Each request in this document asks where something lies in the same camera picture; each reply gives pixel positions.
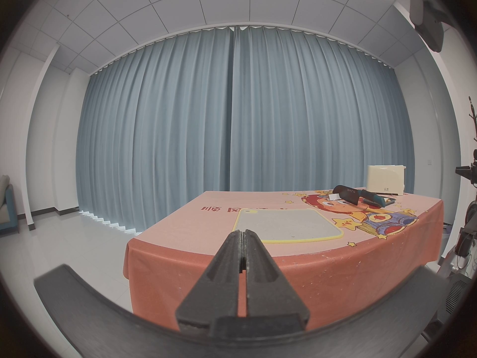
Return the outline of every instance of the cartoon print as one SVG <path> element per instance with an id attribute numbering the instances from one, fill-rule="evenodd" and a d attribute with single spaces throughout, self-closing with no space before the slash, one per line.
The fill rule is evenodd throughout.
<path id="1" fill-rule="evenodd" d="M 307 195 L 301 199 L 310 206 L 327 212 L 345 213 L 350 216 L 346 219 L 332 219 L 337 227 L 349 230 L 364 230 L 365 232 L 386 239 L 389 235 L 401 232 L 408 225 L 414 224 L 417 217 L 415 211 L 406 208 L 399 212 L 386 210 L 368 205 L 359 199 L 358 205 L 348 203 L 346 200 L 329 200 L 331 190 L 315 191 L 317 195 Z"/>

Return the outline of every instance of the white tile floor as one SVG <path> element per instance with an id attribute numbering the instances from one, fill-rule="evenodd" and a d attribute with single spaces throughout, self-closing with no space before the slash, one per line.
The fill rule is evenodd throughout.
<path id="1" fill-rule="evenodd" d="M 63 358 L 80 358 L 43 307 L 33 279 L 60 264 L 71 266 L 86 282 L 119 306 L 132 311 L 129 282 L 122 275 L 127 242 L 134 234 L 96 222 L 78 212 L 34 218 L 36 230 L 20 221 L 20 233 L 0 237 L 0 273 L 30 323 Z M 429 264 L 433 270 L 437 265 Z M 419 338 L 402 355 L 413 358 L 426 341 Z"/>

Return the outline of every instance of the baseboard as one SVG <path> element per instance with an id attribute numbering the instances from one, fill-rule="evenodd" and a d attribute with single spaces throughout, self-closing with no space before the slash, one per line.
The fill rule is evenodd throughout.
<path id="1" fill-rule="evenodd" d="M 33 211 L 32 212 L 32 217 L 33 216 L 38 216 L 38 215 L 43 215 L 44 213 L 48 213 L 48 212 L 53 212 L 55 210 L 56 210 L 55 207 L 50 207 L 50 208 L 44 208 L 43 210 Z M 18 215 L 18 220 L 21 220 L 21 219 L 26 219 L 26 216 L 25 216 L 24 213 L 21 213 L 20 215 Z"/>
<path id="2" fill-rule="evenodd" d="M 67 208 L 65 210 L 58 211 L 56 208 L 54 209 L 58 215 L 66 215 L 67 213 L 77 212 L 80 210 L 79 207 Z"/>
<path id="3" fill-rule="evenodd" d="M 49 212 L 56 212 L 58 215 L 66 215 L 67 213 L 72 213 L 79 211 L 79 207 L 73 207 L 73 208 L 67 208 L 65 210 L 58 211 L 55 207 L 50 207 L 50 208 L 45 208 L 43 210 L 38 210 L 38 211 L 33 211 L 32 212 L 32 217 L 33 216 L 38 216 L 38 215 L 43 215 L 44 213 L 49 213 Z M 17 216 L 18 220 L 21 219 L 26 219 L 26 216 L 24 213 L 21 213 L 20 215 Z"/>

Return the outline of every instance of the table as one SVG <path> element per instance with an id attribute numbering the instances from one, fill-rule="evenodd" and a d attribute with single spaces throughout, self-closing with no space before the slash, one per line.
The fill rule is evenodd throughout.
<path id="1" fill-rule="evenodd" d="M 332 240 L 265 244 L 310 310 L 307 329 L 356 313 L 438 258 L 442 200 L 404 194 L 377 209 L 361 200 L 330 202 L 329 193 L 206 191 L 128 242 L 123 274 L 134 314 L 178 330 L 176 308 L 245 208 L 315 209 L 343 230 Z M 240 292 L 238 313 L 245 311 Z"/>

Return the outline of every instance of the yellow board edge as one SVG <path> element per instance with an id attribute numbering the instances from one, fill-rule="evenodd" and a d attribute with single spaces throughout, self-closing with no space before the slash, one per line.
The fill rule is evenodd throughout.
<path id="1" fill-rule="evenodd" d="M 232 231 L 235 231 L 237 228 L 237 224 L 239 222 L 240 218 L 240 213 L 243 210 L 253 210 L 253 208 L 241 208 L 238 212 L 237 219 L 235 220 L 234 228 Z M 266 211 L 287 211 L 287 210 L 275 210 L 275 209 L 267 209 Z M 299 239 L 299 240 L 261 240 L 264 244 L 292 244 L 292 243 L 298 243 L 298 242 L 323 242 L 327 240 L 335 240 L 335 239 L 340 239 L 344 236 L 344 232 L 340 227 L 337 227 L 336 224 L 333 224 L 330 220 L 325 218 L 319 211 L 313 209 L 313 208 L 294 208 L 292 211 L 315 211 L 318 213 L 319 216 L 324 218 L 328 223 L 330 223 L 333 227 L 337 228 L 340 231 L 340 234 L 337 236 L 327 236 L 327 237 L 319 237 L 315 239 Z"/>

